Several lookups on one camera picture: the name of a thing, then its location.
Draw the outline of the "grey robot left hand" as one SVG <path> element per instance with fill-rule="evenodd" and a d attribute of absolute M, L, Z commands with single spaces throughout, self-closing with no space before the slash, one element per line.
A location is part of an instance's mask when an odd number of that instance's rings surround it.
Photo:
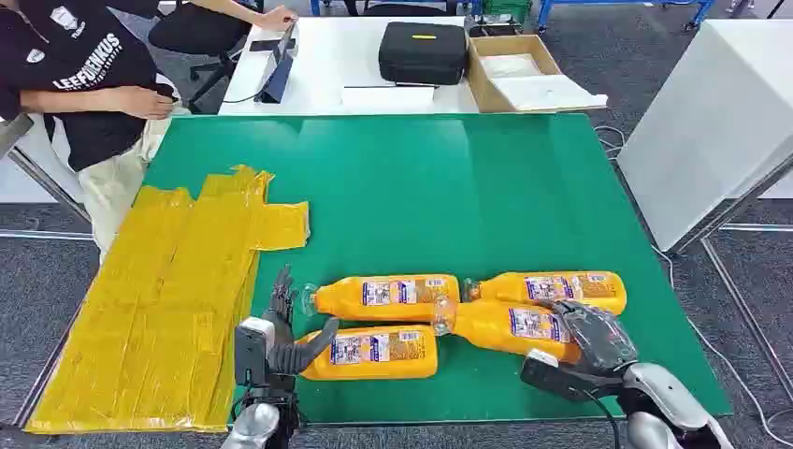
<path fill-rule="evenodd" d="M 302 373 L 333 342 L 339 319 L 328 319 L 323 329 L 307 343 L 296 343 L 292 330 L 292 312 L 297 297 L 293 289 L 291 267 L 285 265 L 273 283 L 268 308 L 262 318 L 274 325 L 272 343 L 267 343 L 267 363 L 277 374 Z"/>

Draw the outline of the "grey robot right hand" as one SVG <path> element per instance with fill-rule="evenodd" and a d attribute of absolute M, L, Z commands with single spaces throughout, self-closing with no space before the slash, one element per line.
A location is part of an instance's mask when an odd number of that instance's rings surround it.
<path fill-rule="evenodd" d="M 638 361 L 638 350 L 610 311 L 574 300 L 542 300 L 564 324 L 578 347 L 578 359 L 566 368 L 598 377 L 614 377 Z"/>

